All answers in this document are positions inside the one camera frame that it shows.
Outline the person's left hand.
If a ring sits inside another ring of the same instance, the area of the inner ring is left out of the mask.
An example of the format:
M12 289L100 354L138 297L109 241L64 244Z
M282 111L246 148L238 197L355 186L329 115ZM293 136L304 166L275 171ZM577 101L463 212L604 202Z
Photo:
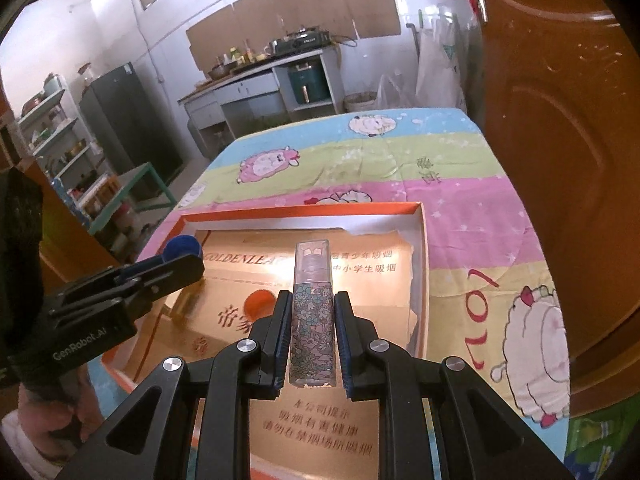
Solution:
M74 370L77 396L73 402L43 400L23 384L18 389L18 421L34 447L45 458L68 460L104 422L88 365ZM65 430L77 418L76 442L56 433Z

